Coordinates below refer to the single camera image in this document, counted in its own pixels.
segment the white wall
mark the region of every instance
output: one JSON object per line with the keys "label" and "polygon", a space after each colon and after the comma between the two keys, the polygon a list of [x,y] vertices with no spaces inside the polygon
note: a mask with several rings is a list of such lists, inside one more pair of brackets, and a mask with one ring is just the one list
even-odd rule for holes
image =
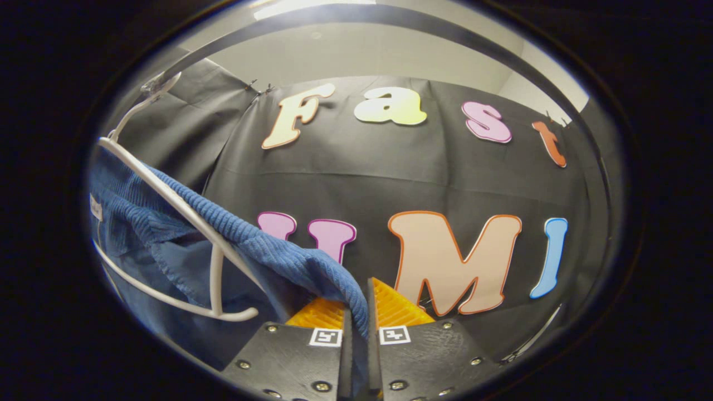
{"label": "white wall", "polygon": [[[588,95],[550,57],[510,29],[449,0],[376,0],[449,20],[487,36],[519,54],[544,73],[581,110]],[[237,6],[180,44],[195,50],[213,39],[255,22],[254,13],[275,1]],[[243,81],[286,86],[332,76],[395,75],[456,83],[498,94],[558,123],[570,118],[540,89],[503,64],[444,39],[409,29],[376,24],[321,24],[276,32],[246,41],[210,57]]]}
{"label": "white wall", "polygon": [[[565,69],[527,41],[524,43],[520,57],[549,78],[567,96],[577,111],[582,111],[589,100],[589,95]],[[550,117],[560,125],[565,125],[565,122],[572,121],[549,96],[514,71],[511,72],[510,77],[503,84],[498,95],[537,110],[542,114],[549,113]]]}

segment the white plastic hanger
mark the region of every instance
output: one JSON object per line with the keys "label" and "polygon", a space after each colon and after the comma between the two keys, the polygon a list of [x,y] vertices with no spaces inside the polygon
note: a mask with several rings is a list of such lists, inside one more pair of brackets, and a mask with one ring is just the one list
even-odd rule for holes
{"label": "white plastic hanger", "polygon": [[137,112],[143,110],[150,104],[156,102],[164,93],[168,92],[173,85],[180,78],[180,73],[177,73],[174,77],[166,81],[160,88],[151,90],[150,95],[146,100],[132,107],[121,121],[117,125],[116,129],[111,131],[106,138],[99,138],[98,145],[106,150],[110,151],[114,156],[118,157],[119,160],[124,162],[134,173],[136,173],[142,180],[144,180],[154,191],[156,191],[162,198],[171,204],[186,220],[188,220],[194,227],[196,227],[205,237],[212,243],[212,252],[210,255],[210,309],[202,308],[200,306],[191,305],[190,303],[178,300],[174,297],[170,297],[163,294],[148,285],[136,280],[129,274],[121,270],[101,249],[101,247],[94,242],[94,247],[96,248],[98,254],[106,262],[109,267],[111,267],[119,276],[126,280],[129,284],[133,285],[137,289],[143,291],[151,297],[154,297],[160,301],[163,301],[169,305],[175,306],[179,309],[186,310],[188,312],[195,313],[197,315],[207,316],[209,318],[215,318],[218,320],[225,320],[228,322],[242,322],[249,320],[257,316],[257,309],[248,308],[238,313],[223,313],[222,311],[222,262],[223,257],[226,257],[233,264],[237,266],[252,282],[254,282],[260,290],[263,292],[265,289],[260,285],[258,280],[252,274],[250,269],[247,267],[243,259],[237,254],[235,249],[233,249],[230,244],[220,235],[210,224],[208,224],[193,208],[191,208],[183,198],[181,198],[173,189],[171,189],[166,183],[161,181],[154,173],[151,172],[146,166],[143,165],[137,158],[135,158],[129,151],[127,151],[122,145],[117,143],[119,134],[123,130],[124,126],[128,120]]}

